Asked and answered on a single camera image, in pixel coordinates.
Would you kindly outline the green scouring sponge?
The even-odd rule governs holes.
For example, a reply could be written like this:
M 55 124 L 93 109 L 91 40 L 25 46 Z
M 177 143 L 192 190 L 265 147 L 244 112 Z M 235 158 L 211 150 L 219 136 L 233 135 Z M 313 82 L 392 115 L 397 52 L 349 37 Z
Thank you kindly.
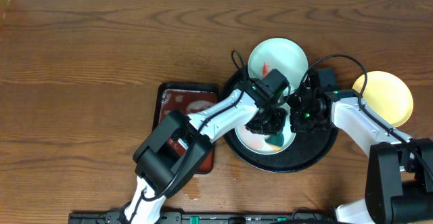
M 285 139 L 283 133 L 277 133 L 273 135 L 269 135 L 265 142 L 269 145 L 275 146 L 277 148 L 281 148 L 284 145 Z

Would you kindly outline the yellow plate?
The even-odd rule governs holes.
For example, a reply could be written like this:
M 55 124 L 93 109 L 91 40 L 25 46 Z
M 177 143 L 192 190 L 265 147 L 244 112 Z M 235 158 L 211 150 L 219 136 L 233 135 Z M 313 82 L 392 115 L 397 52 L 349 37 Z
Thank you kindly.
M 393 127 L 407 122 L 413 111 L 413 97 L 408 86 L 388 72 L 367 73 L 363 98 L 372 110 Z

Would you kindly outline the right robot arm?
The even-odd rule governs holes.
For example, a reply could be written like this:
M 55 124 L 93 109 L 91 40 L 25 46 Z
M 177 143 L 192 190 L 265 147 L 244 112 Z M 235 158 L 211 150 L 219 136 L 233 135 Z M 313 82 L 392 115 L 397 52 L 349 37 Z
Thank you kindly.
M 343 223 L 432 219 L 432 140 L 415 139 L 376 114 L 355 90 L 305 89 L 289 96 L 293 132 L 343 130 L 369 159 L 365 195 L 343 204 Z

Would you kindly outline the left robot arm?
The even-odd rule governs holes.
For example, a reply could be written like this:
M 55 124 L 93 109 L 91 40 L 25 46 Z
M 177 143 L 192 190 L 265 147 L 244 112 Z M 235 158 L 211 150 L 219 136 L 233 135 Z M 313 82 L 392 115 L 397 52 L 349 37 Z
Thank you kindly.
M 258 122 L 260 133 L 282 130 L 286 111 L 281 107 L 287 82 L 241 82 L 223 101 L 184 114 L 170 111 L 133 154 L 137 189 L 120 216 L 121 223 L 155 223 L 165 200 L 193 177 L 227 132 Z

